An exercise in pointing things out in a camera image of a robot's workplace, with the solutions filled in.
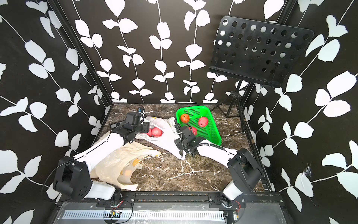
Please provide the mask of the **red apple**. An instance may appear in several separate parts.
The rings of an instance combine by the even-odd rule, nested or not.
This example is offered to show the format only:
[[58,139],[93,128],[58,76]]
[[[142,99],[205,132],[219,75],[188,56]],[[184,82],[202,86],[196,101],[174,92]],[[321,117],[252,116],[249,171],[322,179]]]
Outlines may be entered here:
[[195,127],[191,127],[191,131],[194,135],[197,135],[197,129]]
[[162,131],[161,129],[155,127],[155,128],[153,128],[153,129],[151,130],[151,134],[152,134],[152,136],[154,136],[154,137],[160,137],[160,136],[162,136],[163,131]]
[[182,123],[187,124],[190,121],[190,116],[188,114],[186,114],[186,113],[182,114],[180,116],[180,120],[181,120]]
[[150,129],[149,132],[147,133],[147,135],[148,135],[149,137],[153,137],[153,136],[154,136],[154,135],[153,135],[153,129]]
[[206,127],[208,125],[208,118],[207,117],[201,117],[198,120],[198,125],[200,127]]

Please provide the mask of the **white knotted plastic bag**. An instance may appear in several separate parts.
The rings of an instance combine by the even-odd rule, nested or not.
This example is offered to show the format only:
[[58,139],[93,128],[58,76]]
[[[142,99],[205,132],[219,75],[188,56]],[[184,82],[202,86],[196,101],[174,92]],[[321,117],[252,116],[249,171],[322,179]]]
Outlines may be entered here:
[[163,133],[160,137],[149,137],[145,133],[139,133],[135,137],[138,140],[145,140],[150,142],[162,149],[167,150],[171,154],[173,154],[178,159],[184,160],[186,156],[186,152],[180,153],[180,149],[176,146],[175,140],[179,139],[179,135],[174,127],[175,118],[170,117],[168,119],[162,119],[159,117],[151,117],[148,116],[145,118],[145,122],[150,123],[150,128],[157,127]]

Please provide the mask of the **yellow banana print plastic bag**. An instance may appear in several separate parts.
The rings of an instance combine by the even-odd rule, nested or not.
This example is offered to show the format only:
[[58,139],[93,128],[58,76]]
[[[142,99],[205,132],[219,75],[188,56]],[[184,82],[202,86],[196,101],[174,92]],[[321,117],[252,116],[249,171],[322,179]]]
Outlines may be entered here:
[[142,159],[160,155],[161,152],[152,147],[147,147],[135,141],[131,144],[127,143],[97,164],[90,172],[90,177],[121,189],[135,191],[138,185],[131,182],[131,177],[124,176],[124,172],[130,170],[133,174],[135,170],[142,169],[142,164],[140,164]]

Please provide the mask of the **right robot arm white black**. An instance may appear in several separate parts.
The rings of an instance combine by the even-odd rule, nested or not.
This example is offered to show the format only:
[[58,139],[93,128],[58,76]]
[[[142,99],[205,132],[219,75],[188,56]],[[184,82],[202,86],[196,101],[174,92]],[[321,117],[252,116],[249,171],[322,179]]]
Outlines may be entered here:
[[252,154],[245,148],[240,150],[221,147],[193,133],[193,127],[174,125],[179,138],[174,142],[180,154],[208,157],[229,169],[232,181],[220,192],[220,204],[231,207],[238,197],[250,193],[262,179],[263,170]]

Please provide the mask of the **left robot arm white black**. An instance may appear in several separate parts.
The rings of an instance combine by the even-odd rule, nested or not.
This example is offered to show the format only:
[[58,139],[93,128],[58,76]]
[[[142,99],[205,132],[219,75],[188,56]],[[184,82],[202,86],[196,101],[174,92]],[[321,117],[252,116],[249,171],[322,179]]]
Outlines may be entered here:
[[147,133],[149,123],[144,119],[145,109],[139,107],[136,112],[127,113],[125,120],[112,125],[109,135],[98,144],[74,157],[63,157],[54,170],[53,189],[72,200],[84,198],[111,200],[116,188],[106,183],[92,181],[90,172],[116,149],[132,143],[137,134]]

